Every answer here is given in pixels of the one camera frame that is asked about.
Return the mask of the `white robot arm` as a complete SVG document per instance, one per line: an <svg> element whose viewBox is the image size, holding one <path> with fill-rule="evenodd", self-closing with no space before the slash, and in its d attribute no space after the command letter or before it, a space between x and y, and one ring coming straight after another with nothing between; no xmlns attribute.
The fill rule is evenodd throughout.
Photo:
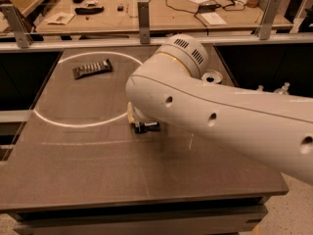
<svg viewBox="0 0 313 235"><path fill-rule="evenodd" d="M220 142L303 182L313 183L313 100L209 83L208 55L176 34L128 78L139 118L154 118Z"/></svg>

